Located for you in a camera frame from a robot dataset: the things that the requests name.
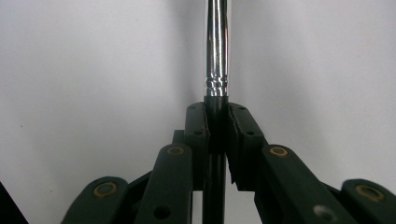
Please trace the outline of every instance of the shiny metal tube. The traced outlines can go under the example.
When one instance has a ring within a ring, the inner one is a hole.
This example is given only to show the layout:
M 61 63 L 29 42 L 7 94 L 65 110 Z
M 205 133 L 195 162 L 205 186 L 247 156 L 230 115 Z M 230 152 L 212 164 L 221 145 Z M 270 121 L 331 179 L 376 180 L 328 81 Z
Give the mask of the shiny metal tube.
M 208 0 L 206 96 L 228 96 L 227 0 Z

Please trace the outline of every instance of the chrome pole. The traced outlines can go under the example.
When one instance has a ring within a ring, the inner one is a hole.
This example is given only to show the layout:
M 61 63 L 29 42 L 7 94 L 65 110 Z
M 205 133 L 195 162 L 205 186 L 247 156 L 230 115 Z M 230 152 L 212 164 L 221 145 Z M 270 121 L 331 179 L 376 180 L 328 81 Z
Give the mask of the chrome pole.
M 210 131 L 203 194 L 203 223 L 224 223 L 228 110 L 227 0 L 208 0 L 205 109 Z
M 227 0 L 208 0 L 206 96 L 228 96 Z

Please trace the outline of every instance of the brass rivet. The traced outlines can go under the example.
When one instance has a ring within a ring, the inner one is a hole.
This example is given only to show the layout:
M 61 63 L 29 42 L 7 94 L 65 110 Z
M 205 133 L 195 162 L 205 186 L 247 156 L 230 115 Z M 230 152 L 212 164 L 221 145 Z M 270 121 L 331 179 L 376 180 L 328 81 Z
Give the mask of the brass rivet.
M 289 152 L 283 147 L 271 147 L 270 152 L 278 157 L 287 157 L 289 155 Z
M 381 191 L 368 185 L 358 185 L 355 187 L 355 190 L 359 195 L 375 203 L 379 203 L 385 199 L 385 195 Z
M 180 156 L 184 153 L 184 149 L 182 147 L 170 147 L 167 152 L 171 156 Z
M 96 198 L 103 199 L 109 197 L 117 192 L 117 185 L 114 182 L 106 182 L 98 185 L 93 190 L 93 195 Z

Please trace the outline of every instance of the rivet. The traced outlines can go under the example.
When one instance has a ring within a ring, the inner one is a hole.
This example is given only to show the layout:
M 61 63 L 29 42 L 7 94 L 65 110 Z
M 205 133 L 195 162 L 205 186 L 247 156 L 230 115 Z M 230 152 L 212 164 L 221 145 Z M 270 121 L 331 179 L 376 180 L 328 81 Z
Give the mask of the rivet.
M 93 190 L 93 195 L 99 199 L 109 197 L 115 193 L 117 193 L 117 185 L 114 182 L 100 184 Z
M 184 153 L 184 149 L 182 147 L 170 147 L 167 152 L 171 156 L 180 156 Z
M 287 157 L 289 155 L 289 152 L 283 147 L 271 147 L 270 152 L 278 157 Z
M 385 195 L 381 191 L 368 185 L 358 185 L 355 187 L 355 190 L 359 195 L 375 203 L 379 203 L 385 199 Z

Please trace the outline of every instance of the white background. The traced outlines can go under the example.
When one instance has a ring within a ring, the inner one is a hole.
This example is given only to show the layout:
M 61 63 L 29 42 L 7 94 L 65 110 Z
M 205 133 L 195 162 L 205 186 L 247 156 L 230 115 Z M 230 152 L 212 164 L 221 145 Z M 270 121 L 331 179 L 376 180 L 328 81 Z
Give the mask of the white background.
M 234 1 L 231 102 L 323 182 L 395 193 L 395 12 Z M 204 17 L 196 0 L 0 2 L 0 180 L 29 222 L 59 223 L 98 177 L 152 168 L 203 100 Z M 226 197 L 226 223 L 260 223 L 252 193 Z

